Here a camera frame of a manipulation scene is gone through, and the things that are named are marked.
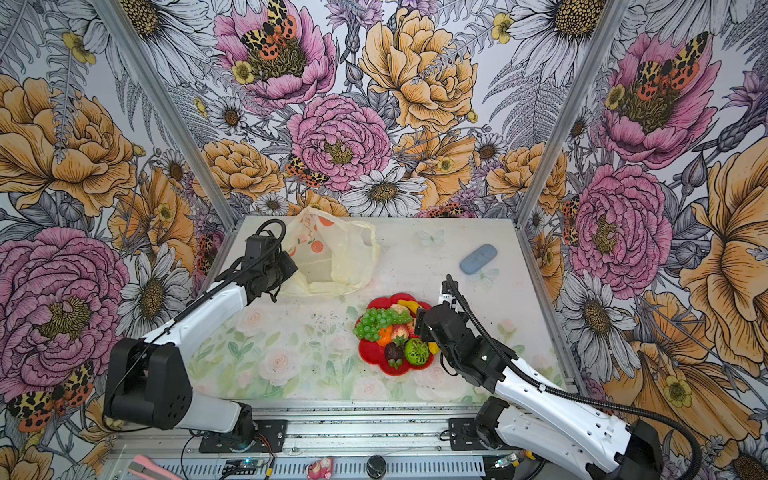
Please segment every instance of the yellow plastic bag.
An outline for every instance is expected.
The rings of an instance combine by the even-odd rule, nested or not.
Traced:
[[[370,223],[307,207],[288,224],[283,250],[299,271],[283,284],[281,294],[346,295],[371,281],[380,247]]]

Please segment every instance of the floral tablecloth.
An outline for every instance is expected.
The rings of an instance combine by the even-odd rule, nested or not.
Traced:
[[[230,251],[266,220],[248,217]],[[555,383],[561,370],[508,220],[365,219],[376,226],[381,257],[371,283],[332,298],[258,299],[229,318],[187,366],[195,389],[209,395],[284,403],[284,399],[482,402],[486,392],[440,362],[403,376],[364,363],[352,328],[370,300],[405,292],[434,303],[450,273],[485,328]],[[483,243],[498,256],[475,275],[458,262]]]

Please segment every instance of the metal post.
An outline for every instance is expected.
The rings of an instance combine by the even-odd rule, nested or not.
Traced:
[[[163,119],[166,128],[181,149],[181,153],[192,167],[197,180],[200,182],[203,190],[205,190],[208,199],[221,219],[224,229],[226,232],[233,231],[237,225],[238,218],[210,174],[208,165],[203,160],[200,148],[198,148],[192,138],[192,133],[190,133],[176,105],[165,89],[163,79],[157,73],[154,65],[151,64],[150,58],[152,58],[152,54],[144,48],[144,43],[134,30],[131,21],[125,15],[120,0],[97,0],[91,4],[98,13],[99,18],[106,25],[112,39],[117,43],[121,58],[127,60],[134,73],[138,76],[137,79],[141,87],[147,93],[157,113]]]
[[[558,154],[562,149],[565,137],[568,135],[576,115],[578,115],[579,104],[587,96],[587,91],[594,80],[595,73],[598,71],[605,55],[611,49],[611,42],[614,40],[614,36],[619,29],[619,25],[621,25],[621,20],[628,7],[629,0],[609,0],[606,3],[600,23],[594,30],[594,35],[592,35],[587,57],[574,74],[571,89],[568,90],[565,103],[560,109],[560,115],[554,123],[552,132],[549,134],[544,153],[541,156],[541,162],[531,179],[531,185],[523,197],[523,203],[518,210],[516,219],[518,226],[525,225],[525,222],[531,216],[533,206],[538,202],[538,198],[544,190],[547,177],[558,160]]]

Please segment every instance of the red plate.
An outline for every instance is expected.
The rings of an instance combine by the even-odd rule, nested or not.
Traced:
[[[392,296],[382,296],[380,298],[377,298],[373,300],[371,303],[368,304],[368,308],[383,308],[387,309],[392,306],[393,303],[397,303],[398,300],[408,300],[415,302],[416,299],[410,296],[408,293],[397,293],[396,295]],[[417,302],[422,308],[429,310],[432,308],[428,303],[424,302]],[[416,315],[414,312],[411,312],[411,317],[416,318]],[[411,335],[411,338],[418,338],[417,335]],[[405,360],[399,369],[395,369],[387,363],[386,359],[384,358],[384,347],[380,346],[376,342],[369,342],[368,340],[360,340],[360,344],[357,347],[357,351],[360,354],[360,358],[365,362],[369,363],[371,365],[377,365],[382,370],[382,372],[386,373],[389,376],[400,376],[405,375],[409,370],[423,370],[430,366],[432,364],[432,361],[435,359],[435,356],[431,353],[429,354],[429,359],[427,360],[427,363],[420,366],[413,366],[410,363],[408,363],[408,360]]]

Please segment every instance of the bunch of grapes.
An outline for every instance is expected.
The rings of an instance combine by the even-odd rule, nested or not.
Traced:
[[[385,329],[390,325],[400,323],[410,323],[411,316],[407,313],[399,313],[392,309],[370,308],[362,315],[353,332],[357,338],[377,342],[381,339],[379,330]]]

